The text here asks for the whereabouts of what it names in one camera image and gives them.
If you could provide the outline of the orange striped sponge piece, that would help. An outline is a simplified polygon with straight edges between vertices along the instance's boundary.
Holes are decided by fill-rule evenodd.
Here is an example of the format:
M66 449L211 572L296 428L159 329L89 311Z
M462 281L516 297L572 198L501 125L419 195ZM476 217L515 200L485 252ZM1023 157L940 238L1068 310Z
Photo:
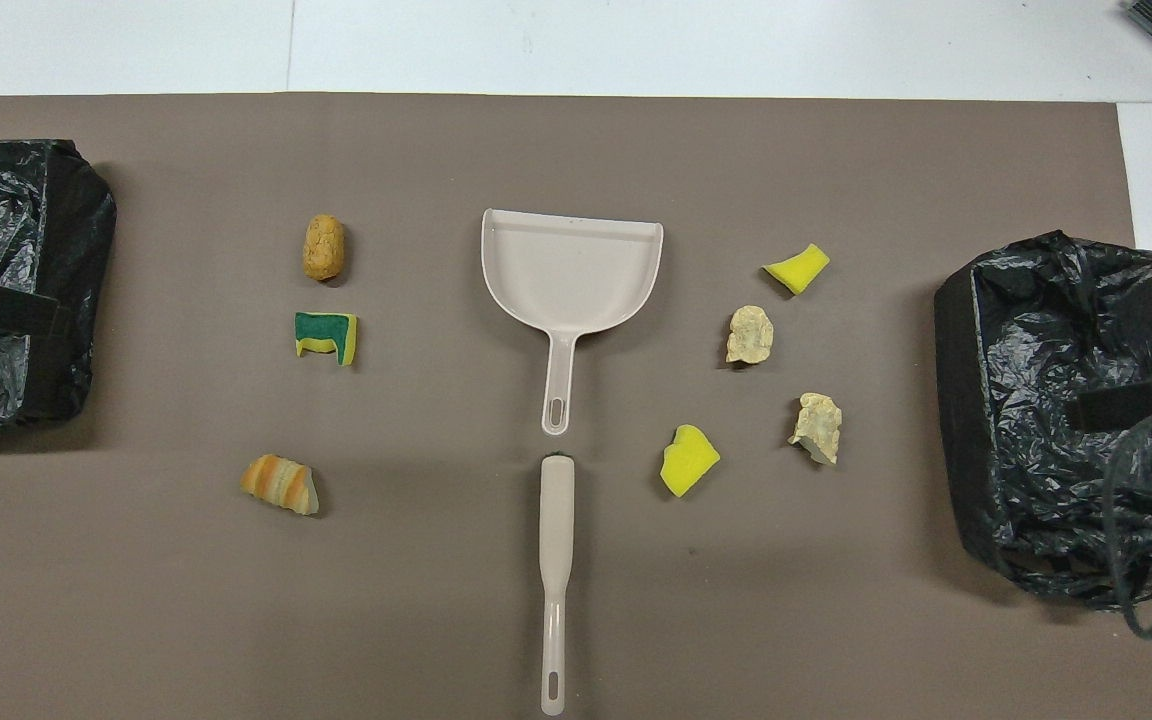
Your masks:
M320 511L314 470L288 457L274 454L256 457L241 475L238 488L247 495L301 516Z

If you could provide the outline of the brown oval foam lump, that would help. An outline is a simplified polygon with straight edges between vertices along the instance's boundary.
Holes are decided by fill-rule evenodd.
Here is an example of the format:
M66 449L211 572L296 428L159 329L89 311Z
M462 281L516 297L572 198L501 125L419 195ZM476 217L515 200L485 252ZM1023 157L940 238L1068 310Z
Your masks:
M302 247L302 270L312 281L329 281L343 272L347 258L347 234L340 220L317 214L306 225Z

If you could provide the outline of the brown table mat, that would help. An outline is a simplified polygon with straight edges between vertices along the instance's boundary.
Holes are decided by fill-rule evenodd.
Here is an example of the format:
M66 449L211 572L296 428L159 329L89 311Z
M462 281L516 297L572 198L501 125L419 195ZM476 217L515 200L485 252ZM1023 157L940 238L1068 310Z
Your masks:
M1134 241L1117 109L434 94L0 97L116 240L76 420L0 434L0 720L540 717L541 458L576 462L566 717L1152 717L1152 642L960 546L933 295L1044 232ZM503 209L658 222L650 300L548 338L486 288ZM344 225L342 273L302 270ZM761 266L820 247L801 295ZM774 325L723 361L738 306ZM351 366L294 314L358 318ZM838 465L787 444L841 407ZM721 461L685 497L662 450ZM238 488L314 470L320 511Z

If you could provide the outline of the beige plastic dustpan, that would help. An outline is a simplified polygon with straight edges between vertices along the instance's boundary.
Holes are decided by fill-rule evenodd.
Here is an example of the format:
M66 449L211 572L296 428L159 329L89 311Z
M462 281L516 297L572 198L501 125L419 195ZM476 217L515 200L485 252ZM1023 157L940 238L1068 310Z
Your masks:
M576 344L646 304L664 238L658 222L484 211L480 260L488 295L548 338L543 432L558 437L570 429Z

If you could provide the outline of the yellow sponge piece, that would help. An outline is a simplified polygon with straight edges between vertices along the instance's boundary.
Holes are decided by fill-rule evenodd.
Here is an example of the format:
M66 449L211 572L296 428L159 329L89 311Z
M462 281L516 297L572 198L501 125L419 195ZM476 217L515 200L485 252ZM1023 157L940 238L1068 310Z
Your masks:
M682 498L708 470L721 461L717 446L707 434L692 424L675 430L672 441L664 447L659 475L672 497Z
M761 270L791 295L797 296L812 285L814 278L823 273L829 263L831 258L826 251L814 243L809 243L803 251L791 255L791 258L765 264Z

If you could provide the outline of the beige hand brush black bristles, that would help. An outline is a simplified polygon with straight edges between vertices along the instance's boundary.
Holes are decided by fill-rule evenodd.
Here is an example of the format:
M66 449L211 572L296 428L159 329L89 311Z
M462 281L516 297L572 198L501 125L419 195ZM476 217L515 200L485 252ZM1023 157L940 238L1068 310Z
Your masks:
M575 462L552 454L541 460L539 493L539 571L544 594L541 700L545 715L566 707L566 593L573 569Z

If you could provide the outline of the black bag-lined bin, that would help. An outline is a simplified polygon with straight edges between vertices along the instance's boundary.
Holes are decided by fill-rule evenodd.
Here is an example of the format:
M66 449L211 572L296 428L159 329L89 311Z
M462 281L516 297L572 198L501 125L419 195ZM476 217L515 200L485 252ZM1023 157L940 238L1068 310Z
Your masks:
M116 227L109 183L71 141L0 141L0 285L69 306L74 340L0 333L0 429L81 414Z
M1134 617L1152 600L1152 420L1076 429L1076 392L1152 377L1152 252L1049 232L934 293L948 495L1016 588Z

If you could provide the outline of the green and yellow sponge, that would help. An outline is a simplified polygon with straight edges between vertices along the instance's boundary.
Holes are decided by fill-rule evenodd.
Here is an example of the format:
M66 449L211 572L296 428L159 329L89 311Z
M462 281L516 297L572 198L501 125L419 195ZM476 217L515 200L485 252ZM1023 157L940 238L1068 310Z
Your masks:
M358 318L349 313L294 314L294 353L334 354L339 366L351 366L358 338Z

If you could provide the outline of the beige foam chunk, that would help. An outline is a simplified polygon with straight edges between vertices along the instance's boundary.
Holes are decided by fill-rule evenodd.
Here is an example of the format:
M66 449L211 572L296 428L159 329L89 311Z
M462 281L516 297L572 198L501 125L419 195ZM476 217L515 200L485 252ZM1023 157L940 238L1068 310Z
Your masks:
M817 392L805 392L797 397L799 414L787 444L806 450L820 465L838 465L838 444L844 414L833 397Z
M774 325L763 306L745 305L733 311L723 361L760 364L771 356L773 344Z

